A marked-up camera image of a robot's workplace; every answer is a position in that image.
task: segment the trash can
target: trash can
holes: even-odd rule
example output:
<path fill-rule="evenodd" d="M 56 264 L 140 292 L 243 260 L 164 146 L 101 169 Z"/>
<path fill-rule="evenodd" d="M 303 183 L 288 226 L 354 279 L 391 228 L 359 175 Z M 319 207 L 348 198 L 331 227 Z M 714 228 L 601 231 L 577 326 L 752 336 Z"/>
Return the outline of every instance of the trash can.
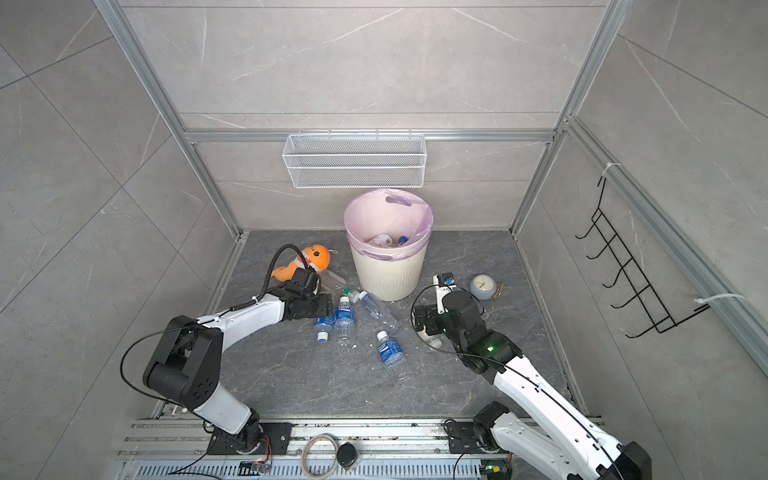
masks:
<path fill-rule="evenodd" d="M 379 188 L 349 202 L 344 227 L 362 288 L 387 302 L 406 298 L 419 284 L 433 221 L 429 205 L 404 190 Z M 381 233 L 408 241 L 392 248 L 368 244 Z"/>

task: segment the alarm clock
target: alarm clock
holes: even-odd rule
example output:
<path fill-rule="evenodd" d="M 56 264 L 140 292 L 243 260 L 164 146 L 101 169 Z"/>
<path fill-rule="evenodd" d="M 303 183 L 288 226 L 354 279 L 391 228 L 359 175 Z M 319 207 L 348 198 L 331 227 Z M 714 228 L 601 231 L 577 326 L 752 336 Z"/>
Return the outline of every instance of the alarm clock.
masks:
<path fill-rule="evenodd" d="M 496 288 L 496 281 L 483 273 L 469 282 L 469 292 L 478 300 L 490 300 L 496 293 Z"/>

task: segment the wall-mounted basket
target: wall-mounted basket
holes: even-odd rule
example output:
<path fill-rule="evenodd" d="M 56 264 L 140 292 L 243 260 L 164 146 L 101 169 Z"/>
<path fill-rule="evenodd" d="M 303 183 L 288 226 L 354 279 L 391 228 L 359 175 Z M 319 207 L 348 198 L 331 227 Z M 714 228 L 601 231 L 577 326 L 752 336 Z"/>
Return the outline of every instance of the wall-mounted basket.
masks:
<path fill-rule="evenodd" d="M 427 146 L 421 134 L 293 134 L 283 159 L 296 188 L 421 187 Z"/>

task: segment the blue bottle label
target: blue bottle label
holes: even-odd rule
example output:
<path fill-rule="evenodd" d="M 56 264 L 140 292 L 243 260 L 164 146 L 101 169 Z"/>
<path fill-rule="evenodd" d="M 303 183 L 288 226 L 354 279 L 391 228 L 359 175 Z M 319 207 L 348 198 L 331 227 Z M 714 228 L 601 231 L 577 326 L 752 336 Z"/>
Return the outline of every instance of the blue bottle label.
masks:
<path fill-rule="evenodd" d="M 355 321 L 355 310 L 352 310 L 352 306 L 349 304 L 341 304 L 339 305 L 339 308 L 336 309 L 336 320 L 339 319 L 351 319 L 353 322 Z"/>
<path fill-rule="evenodd" d="M 387 340 L 379 345 L 379 356 L 382 357 L 382 362 L 384 363 L 387 363 L 387 360 L 398 353 L 402 353 L 402 349 L 397 340 Z"/>
<path fill-rule="evenodd" d="M 315 325 L 330 325 L 333 327 L 334 323 L 336 323 L 336 320 L 332 316 L 319 316 L 315 318 Z"/>

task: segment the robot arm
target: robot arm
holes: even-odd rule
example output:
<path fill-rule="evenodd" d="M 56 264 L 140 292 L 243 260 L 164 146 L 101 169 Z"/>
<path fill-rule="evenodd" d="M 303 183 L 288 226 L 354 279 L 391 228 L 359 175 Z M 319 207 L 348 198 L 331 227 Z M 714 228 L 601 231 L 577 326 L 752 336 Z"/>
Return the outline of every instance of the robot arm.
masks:
<path fill-rule="evenodd" d="M 647 453 L 634 442 L 622 445 L 564 399 L 512 341 L 485 327 L 475 300 L 452 277 L 434 277 L 437 304 L 416 308 L 414 327 L 428 335 L 444 333 L 468 368 L 520 405 L 547 434 L 493 402 L 475 416 L 479 445 L 513 452 L 552 480 L 649 480 Z"/>
<path fill-rule="evenodd" d="M 144 371 L 144 384 L 213 424 L 238 452 L 252 452 L 261 439 L 259 416 L 219 382 L 221 353 L 265 326 L 329 315 L 331 299 L 316 295 L 318 286 L 317 273 L 297 269 L 260 300 L 199 319 L 174 318 Z"/>

